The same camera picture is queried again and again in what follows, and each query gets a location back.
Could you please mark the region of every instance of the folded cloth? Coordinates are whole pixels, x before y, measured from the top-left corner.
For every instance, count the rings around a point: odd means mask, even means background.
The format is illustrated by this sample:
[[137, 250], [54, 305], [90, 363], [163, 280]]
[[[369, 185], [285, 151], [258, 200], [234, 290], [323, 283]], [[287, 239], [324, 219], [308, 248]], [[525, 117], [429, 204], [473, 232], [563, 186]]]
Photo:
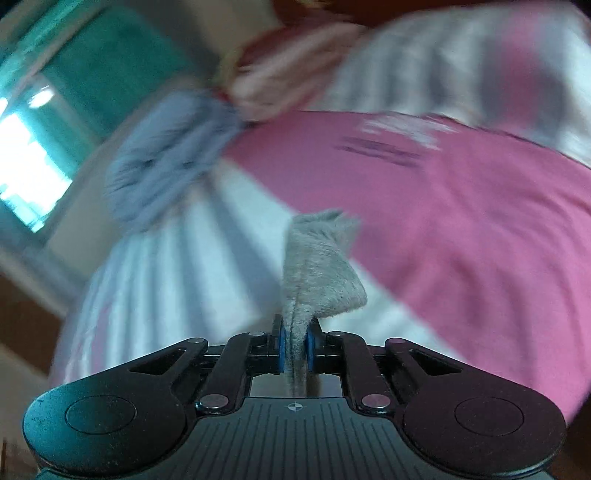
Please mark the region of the folded cloth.
[[364, 31], [334, 15], [268, 34], [244, 50], [228, 95], [254, 122], [295, 108], [322, 91]]
[[304, 340], [313, 318], [364, 306], [368, 299], [347, 255], [358, 222], [339, 210], [296, 216], [287, 232], [282, 314], [285, 373], [292, 397], [306, 396]]
[[106, 174], [105, 197], [129, 230], [148, 229], [242, 129], [227, 102], [207, 90], [164, 98], [123, 143]]

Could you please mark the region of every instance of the bright window light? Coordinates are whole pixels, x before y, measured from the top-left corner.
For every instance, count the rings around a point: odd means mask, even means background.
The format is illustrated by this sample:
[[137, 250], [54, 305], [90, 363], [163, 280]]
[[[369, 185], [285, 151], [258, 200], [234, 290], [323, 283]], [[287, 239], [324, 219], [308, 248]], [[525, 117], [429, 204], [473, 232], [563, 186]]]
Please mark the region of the bright window light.
[[31, 97], [29, 100], [29, 107], [41, 108], [43, 105], [49, 103], [53, 98], [53, 95], [53, 90], [49, 86], [43, 87], [39, 93], [36, 93]]
[[[0, 98], [0, 110], [7, 104]], [[0, 200], [37, 232], [72, 180], [57, 168], [15, 113], [0, 121], [0, 152]]]

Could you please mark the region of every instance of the grey towel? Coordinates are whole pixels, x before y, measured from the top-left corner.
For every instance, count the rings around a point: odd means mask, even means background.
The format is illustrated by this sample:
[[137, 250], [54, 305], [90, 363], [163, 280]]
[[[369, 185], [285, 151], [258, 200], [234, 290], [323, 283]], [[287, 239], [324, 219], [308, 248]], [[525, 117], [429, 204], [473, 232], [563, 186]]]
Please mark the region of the grey towel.
[[119, 149], [106, 175], [105, 197], [115, 219], [146, 230], [209, 171], [242, 129], [234, 108], [206, 90], [164, 98]]
[[304, 340], [312, 318], [348, 312], [367, 295], [347, 255], [358, 222], [339, 210], [296, 216], [287, 232], [282, 310], [287, 333], [285, 372], [291, 395], [306, 396]]

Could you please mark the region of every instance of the teal curtain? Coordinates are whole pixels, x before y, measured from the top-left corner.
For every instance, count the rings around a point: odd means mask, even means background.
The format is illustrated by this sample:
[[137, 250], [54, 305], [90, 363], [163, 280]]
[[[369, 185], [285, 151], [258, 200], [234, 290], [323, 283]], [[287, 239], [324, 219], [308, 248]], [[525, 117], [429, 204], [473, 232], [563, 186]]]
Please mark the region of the teal curtain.
[[43, 70], [100, 138], [174, 73], [190, 68], [172, 42], [124, 8], [109, 8]]
[[0, 64], [0, 95], [6, 95], [61, 29], [92, 3], [88, 0], [59, 0], [35, 22], [17, 42], [11, 55]]
[[82, 132], [76, 131], [49, 102], [38, 109], [30, 109], [25, 103], [16, 114], [33, 133], [52, 162], [64, 175], [73, 179], [80, 166], [88, 158], [95, 145]]
[[[0, 97], [59, 31], [93, 4], [60, 0], [0, 66]], [[41, 72], [59, 99], [30, 109], [35, 91], [16, 110], [56, 166], [71, 179], [97, 142], [167, 79], [192, 70], [187, 57], [134, 12], [110, 7], [76, 34]]]

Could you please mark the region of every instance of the blue cloth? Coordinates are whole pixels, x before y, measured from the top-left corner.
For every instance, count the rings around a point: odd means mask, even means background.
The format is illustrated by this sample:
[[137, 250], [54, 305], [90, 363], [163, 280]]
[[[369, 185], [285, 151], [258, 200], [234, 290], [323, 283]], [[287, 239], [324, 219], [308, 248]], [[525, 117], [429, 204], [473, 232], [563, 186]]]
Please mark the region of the blue cloth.
[[114, 218], [132, 231], [148, 229], [241, 130], [234, 108], [209, 91], [169, 94], [134, 129], [107, 171], [105, 196]]

